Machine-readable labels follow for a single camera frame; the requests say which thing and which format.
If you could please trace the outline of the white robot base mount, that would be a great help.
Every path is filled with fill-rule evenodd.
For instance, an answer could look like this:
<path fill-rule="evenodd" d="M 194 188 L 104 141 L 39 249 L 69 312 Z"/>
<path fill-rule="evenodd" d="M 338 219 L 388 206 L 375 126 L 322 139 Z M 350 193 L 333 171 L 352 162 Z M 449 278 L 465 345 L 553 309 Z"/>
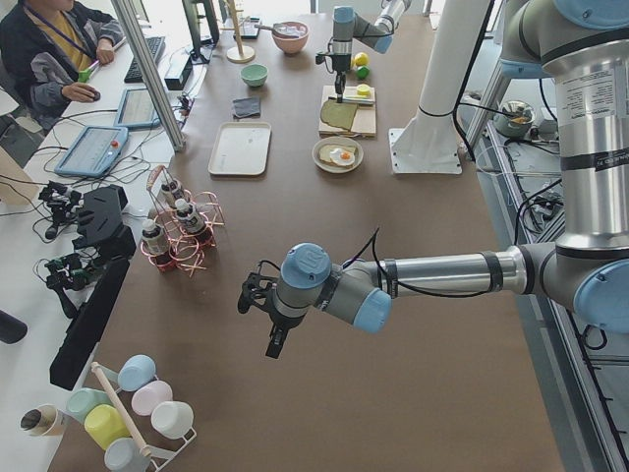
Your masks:
<path fill-rule="evenodd" d="M 491 1 L 447 1 L 437 27 L 415 117 L 389 138 L 396 174 L 462 172 L 456 108 L 485 37 Z"/>

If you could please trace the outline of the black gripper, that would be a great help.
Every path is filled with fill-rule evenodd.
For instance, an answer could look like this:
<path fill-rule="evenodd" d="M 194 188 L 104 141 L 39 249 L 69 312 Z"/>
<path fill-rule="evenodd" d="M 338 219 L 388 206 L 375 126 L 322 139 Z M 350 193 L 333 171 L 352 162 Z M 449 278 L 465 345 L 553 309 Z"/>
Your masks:
<path fill-rule="evenodd" d="M 346 87 L 346 73 L 352 70 L 353 57 L 352 54 L 331 53 L 330 58 L 332 70 L 336 73 L 334 82 L 336 102 L 342 103 Z"/>
<path fill-rule="evenodd" d="M 278 358 L 282 352 L 289 331 L 302 322 L 305 317 L 305 310 L 272 307 L 269 316 L 273 323 L 273 328 L 269 334 L 269 342 L 265 356 Z"/>

